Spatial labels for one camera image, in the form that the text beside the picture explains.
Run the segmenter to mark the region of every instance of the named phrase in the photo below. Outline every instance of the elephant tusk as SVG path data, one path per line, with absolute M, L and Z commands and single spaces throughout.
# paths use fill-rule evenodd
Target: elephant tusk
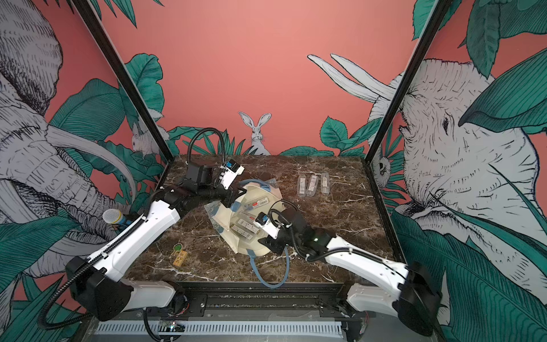
M 0 181 L 0 211 L 15 223 L 27 223 L 39 218 L 28 208 L 13 183 L 7 179 Z
M 129 185 L 131 187 L 131 198 L 133 201 L 135 200 L 135 195 L 137 194 L 137 186 L 135 185 L 133 175 L 131 174 L 127 166 L 117 156 L 112 154 L 112 152 L 99 146 L 93 141 L 89 141 L 51 125 L 48 126 L 45 138 L 50 144 L 55 147 L 75 148 L 82 152 L 90 153 L 101 157 L 102 159 L 117 167 L 118 170 L 123 173 L 125 178 L 127 178 L 127 181 L 129 182 Z

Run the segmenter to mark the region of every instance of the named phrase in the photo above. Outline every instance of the blue strap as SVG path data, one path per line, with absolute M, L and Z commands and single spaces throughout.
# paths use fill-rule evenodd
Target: blue strap
M 247 253 L 249 253 L 249 256 L 251 257 L 251 267 L 253 268 L 254 273 L 257 275 L 258 280 L 260 280 L 260 282 L 262 284 L 264 284 L 264 286 L 269 287 L 269 288 L 278 288 L 287 281 L 287 278 L 289 277 L 289 262 L 290 262 L 289 252 L 287 251 L 287 246 L 285 246 L 285 249 L 283 251 L 285 253 L 285 259 L 287 259 L 287 269 L 285 270 L 285 277 L 283 277 L 283 280 L 280 281 L 277 284 L 270 284 L 270 283 L 266 282 L 264 279 L 262 279 L 262 277 L 258 273 L 258 268 L 254 264 L 254 258 L 256 257 L 254 252 L 252 250 L 247 250 Z

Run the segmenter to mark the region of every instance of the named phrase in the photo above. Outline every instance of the marble table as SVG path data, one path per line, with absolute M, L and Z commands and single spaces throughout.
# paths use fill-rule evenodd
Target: marble table
M 300 206 L 313 227 L 329 229 L 348 242 L 384 258 L 393 258 L 392 249 L 374 203 L 369 182 L 358 157 L 253 156 L 233 157 L 245 167 L 239 180 L 275 178 L 283 198 Z M 165 184 L 176 183 L 186 173 L 185 155 L 171 165 Z M 217 156 L 192 156 L 193 161 L 216 165 Z M 296 195 L 299 175 L 328 172 L 332 182 L 328 196 L 318 190 L 313 197 Z M 188 258 L 181 267 L 172 265 L 173 246 L 181 243 Z M 289 249 L 288 282 L 363 282 L 345 269 L 320 262 L 307 263 Z M 256 264 L 264 280 L 281 281 L 285 257 L 273 253 L 257 257 Z M 127 271 L 130 280 L 173 280 L 200 282 L 257 282 L 249 256 L 234 253 L 213 229 L 203 207 L 199 207 L 151 244 Z

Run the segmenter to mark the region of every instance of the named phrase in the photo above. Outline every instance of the elephant ear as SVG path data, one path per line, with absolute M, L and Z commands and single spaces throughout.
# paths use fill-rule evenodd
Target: elephant ear
M 24 103 L 44 115 L 59 79 L 61 46 L 32 1 L 0 1 L 0 13 L 0 73 Z

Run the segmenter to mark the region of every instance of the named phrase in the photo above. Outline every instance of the black pole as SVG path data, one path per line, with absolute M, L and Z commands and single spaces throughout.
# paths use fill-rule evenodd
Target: black pole
M 101 22 L 95 16 L 95 12 L 93 12 L 88 0 L 73 0 L 72 2 L 82 17 L 82 20 L 88 27 L 89 32 L 91 32 L 95 42 L 103 52 L 103 55 L 110 64 L 110 67 L 116 74 L 116 77 L 118 77 L 118 80 L 127 93 L 127 96 L 135 106 L 137 113 L 146 124 L 146 127 L 152 134 L 156 144 L 158 144 L 158 147 L 160 148 L 160 151 L 164 155 L 165 159 L 168 163 L 172 162 L 174 159 L 173 154 L 169 150 L 169 147 L 165 143 L 164 139 L 161 137 L 160 131 L 156 127 L 154 119 L 152 119 L 148 113 L 146 103 L 144 103 L 141 94 L 139 94 L 137 88 L 135 87 L 131 76 L 127 73 L 124 63 L 121 61 L 118 53 L 112 45 L 112 42 L 104 32 Z
M 452 4 L 452 0 L 438 0 L 437 5 L 433 9 L 431 18 L 429 19 L 429 21 L 426 24 L 426 27 L 424 28 L 422 37 L 420 38 L 420 41 L 418 42 L 418 45 L 416 46 L 416 50 L 414 51 L 414 54 L 412 55 L 410 59 L 410 62 L 408 67 L 406 68 L 405 74 L 403 75 L 403 78 L 401 79 L 401 83 L 399 84 L 399 87 L 395 91 L 393 100 L 389 104 L 389 108 L 387 109 L 386 116 L 384 117 L 382 124 L 380 125 L 380 128 L 378 129 L 378 133 L 376 133 L 376 138 L 374 139 L 373 144 L 366 155 L 365 163 L 367 165 L 369 165 L 372 162 L 372 159 L 374 155 L 376 154 L 376 151 L 378 151 L 380 144 L 382 143 L 382 139 L 386 135 L 387 130 L 389 129 L 389 126 L 391 125 L 391 122 L 395 118 L 395 115 L 397 115 L 397 113 L 399 112 L 399 107 L 401 106 L 401 103 L 403 102 L 403 98 L 408 92 L 410 84 L 412 83 L 412 80 L 414 79 L 414 76 L 416 75 L 416 72 L 418 71 L 420 64 L 425 58 L 427 50 L 429 49 L 429 46 L 431 45 L 431 42 L 433 41 L 433 38 L 435 37 L 435 34 L 437 33 L 437 30 L 439 29 L 439 26 L 441 25 L 441 22 L 443 21 L 443 18 L 446 15 L 446 12 L 448 12 L 448 9 L 451 4 Z

